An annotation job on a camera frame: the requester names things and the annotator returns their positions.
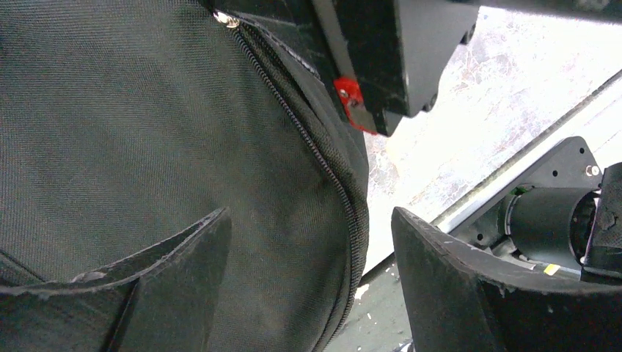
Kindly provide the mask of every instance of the zipper pull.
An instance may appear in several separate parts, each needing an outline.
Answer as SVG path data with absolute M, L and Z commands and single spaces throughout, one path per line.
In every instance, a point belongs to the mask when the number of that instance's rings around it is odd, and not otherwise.
M 235 17 L 229 16 L 226 13 L 216 11 L 214 13 L 214 17 L 218 22 L 227 25 L 227 28 L 235 29 L 240 26 L 240 20 Z

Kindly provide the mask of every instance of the zipper teeth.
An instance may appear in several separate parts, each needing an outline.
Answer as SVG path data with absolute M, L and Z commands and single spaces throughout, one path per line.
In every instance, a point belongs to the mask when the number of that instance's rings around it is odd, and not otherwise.
M 350 199 L 348 198 L 348 195 L 345 192 L 345 189 L 341 185 L 341 182 L 339 181 L 337 176 L 332 171 L 330 165 L 328 165 L 328 163 L 326 162 L 326 159 L 324 159 L 324 157 L 320 153 L 320 150 L 315 145 L 315 142 L 311 139 L 307 130 L 304 128 L 304 126 L 302 125 L 298 117 L 296 117 L 292 109 L 289 107 L 287 101 L 285 101 L 281 93 L 274 86 L 274 84 L 272 83 L 272 80 L 270 79 L 270 77 L 268 77 L 268 74 L 264 71 L 263 67 L 261 67 L 255 54 L 246 44 L 245 39 L 242 37 L 242 35 L 239 32 L 240 30 L 241 29 L 238 29 L 233 32 L 235 41 L 240 46 L 244 55 L 251 62 L 251 64 L 253 65 L 253 68 L 255 69 L 255 71 L 257 71 L 257 73 L 262 78 L 266 86 L 268 86 L 268 88 L 272 91 L 272 94 L 277 98 L 277 100 L 279 101 L 279 104 L 285 110 L 285 112 L 287 113 L 287 115 L 289 116 L 293 124 L 296 126 L 296 129 L 300 133 L 301 137 L 304 139 L 307 146 L 313 152 L 313 155 L 320 163 L 322 169 L 328 174 L 334 186 L 337 188 L 337 193 L 339 194 L 339 198 L 341 199 L 341 202 L 345 208 L 345 216 L 348 220 L 348 232 L 349 232 L 348 239 L 350 242 L 351 271 L 354 271 L 354 269 L 359 270 L 359 267 L 362 266 L 362 258 L 361 258 L 361 253 L 360 253 L 361 251 L 358 250 L 358 248 L 360 248 L 361 246 L 361 243 L 360 243 L 361 241 L 359 239 L 359 236 L 356 235 L 358 233 L 358 226 L 356 225 L 356 216 L 354 214 L 354 208 L 352 207 Z M 339 320 L 339 323 L 337 324 L 337 328 L 335 329 L 334 333 L 329 338 L 329 342 L 337 335 L 337 332 L 341 330 L 341 328 L 345 324 L 345 319 L 348 317 L 348 313 L 350 312 L 350 310 L 352 309 L 352 306 L 354 305 L 354 294 L 356 292 L 357 285 L 358 285 L 358 279 L 354 275 L 351 275 L 350 289 L 348 291 L 348 302 L 346 303 L 343 316 L 341 317 L 341 319 Z M 335 306 L 333 306 L 331 315 L 334 314 Z M 325 334 L 326 334 L 326 330 L 324 330 L 324 332 L 322 333 L 322 336 L 320 336 L 319 341 L 321 341 L 325 337 Z

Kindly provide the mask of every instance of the screw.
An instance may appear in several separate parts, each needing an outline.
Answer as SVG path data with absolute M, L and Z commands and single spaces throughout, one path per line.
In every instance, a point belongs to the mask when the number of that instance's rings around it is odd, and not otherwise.
M 348 99 L 348 106 L 358 108 L 359 106 L 361 106 L 361 102 L 355 99 Z
M 240 20 L 238 20 L 237 18 L 231 17 L 227 15 L 226 13 L 216 11 L 214 13 L 214 17 L 216 18 L 218 22 L 222 24 L 226 24 L 227 28 L 234 29 L 240 26 Z
M 598 176 L 598 175 L 600 175 L 600 173 L 601 173 L 601 170 L 600 170 L 600 168 L 598 166 L 588 165 L 588 167 L 585 168 L 585 174 L 587 176 L 590 176 L 590 177 L 591 176 Z

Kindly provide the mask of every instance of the metal bolt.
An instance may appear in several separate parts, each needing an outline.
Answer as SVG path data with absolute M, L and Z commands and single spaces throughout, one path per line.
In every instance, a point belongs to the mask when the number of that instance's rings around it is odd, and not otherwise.
M 585 168 L 585 174 L 587 176 L 598 176 L 600 173 L 601 170 L 598 166 L 588 165 L 588 167 Z
M 235 17 L 231 17 L 229 15 L 227 15 L 226 13 L 222 13 L 222 12 L 218 12 L 216 11 L 214 13 L 214 17 L 216 18 L 216 20 L 222 24 L 226 24 L 227 28 L 238 28 L 238 26 L 240 26 L 240 20 L 238 20 Z

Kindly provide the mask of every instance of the black fabric bag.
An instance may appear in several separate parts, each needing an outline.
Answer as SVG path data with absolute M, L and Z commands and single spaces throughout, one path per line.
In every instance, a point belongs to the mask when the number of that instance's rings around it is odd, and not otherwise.
M 326 346 L 367 156 L 302 65 L 194 1 L 4 1 L 0 48 L 0 350 Z

